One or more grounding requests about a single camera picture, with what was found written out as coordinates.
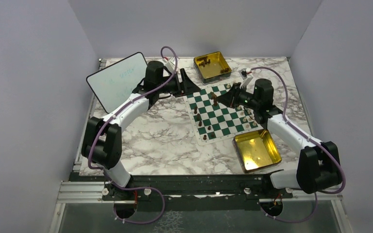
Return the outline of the dark tall chess piece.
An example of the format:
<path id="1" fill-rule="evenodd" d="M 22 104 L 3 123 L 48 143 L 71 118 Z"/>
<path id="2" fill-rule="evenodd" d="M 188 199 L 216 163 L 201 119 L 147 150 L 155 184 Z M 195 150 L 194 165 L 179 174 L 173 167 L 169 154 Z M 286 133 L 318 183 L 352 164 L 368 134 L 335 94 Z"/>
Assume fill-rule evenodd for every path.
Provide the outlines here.
<path id="1" fill-rule="evenodd" d="M 218 106 L 217 95 L 214 92 L 210 93 L 210 99 L 213 101 L 212 106 Z"/>

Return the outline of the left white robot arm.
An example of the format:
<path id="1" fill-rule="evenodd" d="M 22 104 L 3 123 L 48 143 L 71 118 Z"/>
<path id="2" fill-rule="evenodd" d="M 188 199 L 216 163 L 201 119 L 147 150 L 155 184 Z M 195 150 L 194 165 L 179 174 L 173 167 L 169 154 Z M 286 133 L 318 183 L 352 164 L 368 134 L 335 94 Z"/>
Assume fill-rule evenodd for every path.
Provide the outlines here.
<path id="1" fill-rule="evenodd" d="M 133 194 L 133 186 L 129 183 L 131 174 L 120 161 L 122 132 L 138 116 L 151 109 L 160 94 L 182 97 L 200 92 L 183 68 L 179 75 L 173 71 L 170 76 L 164 76 L 164 71 L 169 69 L 162 62 L 148 62 L 144 78 L 124 104 L 103 118 L 91 117 L 86 124 L 81 155 L 88 163 L 95 163 L 94 168 L 102 170 L 116 184 L 114 191 L 124 200 Z"/>

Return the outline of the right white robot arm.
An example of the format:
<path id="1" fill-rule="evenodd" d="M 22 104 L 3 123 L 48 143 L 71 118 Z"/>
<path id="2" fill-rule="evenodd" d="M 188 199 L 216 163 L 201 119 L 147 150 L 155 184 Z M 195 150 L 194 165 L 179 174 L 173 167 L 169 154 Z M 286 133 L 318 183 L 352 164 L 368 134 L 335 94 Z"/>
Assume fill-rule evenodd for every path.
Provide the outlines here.
<path id="1" fill-rule="evenodd" d="M 216 101 L 226 107 L 251 109 L 259 125 L 299 153 L 296 169 L 280 170 L 266 176 L 266 181 L 261 184 L 262 194 L 272 198 L 283 188 L 299 189 L 307 194 L 328 194 L 328 188 L 336 185 L 339 186 L 337 192 L 341 192 L 346 179 L 340 167 L 336 144 L 322 142 L 292 123 L 285 112 L 273 104 L 273 93 L 270 80 L 258 79 L 253 93 L 235 83 L 228 92 L 216 97 Z"/>

